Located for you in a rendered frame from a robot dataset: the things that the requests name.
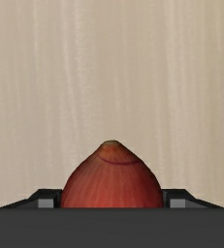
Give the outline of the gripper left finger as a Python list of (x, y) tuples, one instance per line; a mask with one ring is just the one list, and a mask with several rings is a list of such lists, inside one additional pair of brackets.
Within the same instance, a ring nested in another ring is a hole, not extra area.
[(28, 199), (4, 205), (4, 208), (59, 208), (61, 194), (61, 189), (39, 189)]

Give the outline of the red onion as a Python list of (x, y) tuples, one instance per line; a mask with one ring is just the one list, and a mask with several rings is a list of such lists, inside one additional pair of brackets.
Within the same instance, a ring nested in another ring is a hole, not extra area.
[(70, 175), (61, 208), (161, 208), (163, 192), (150, 168), (117, 140), (103, 142)]

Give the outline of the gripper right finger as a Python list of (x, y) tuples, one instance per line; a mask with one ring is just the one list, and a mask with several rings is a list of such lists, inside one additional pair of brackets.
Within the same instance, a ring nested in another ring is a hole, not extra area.
[(163, 189), (165, 208), (219, 208), (214, 203), (196, 199), (185, 189)]

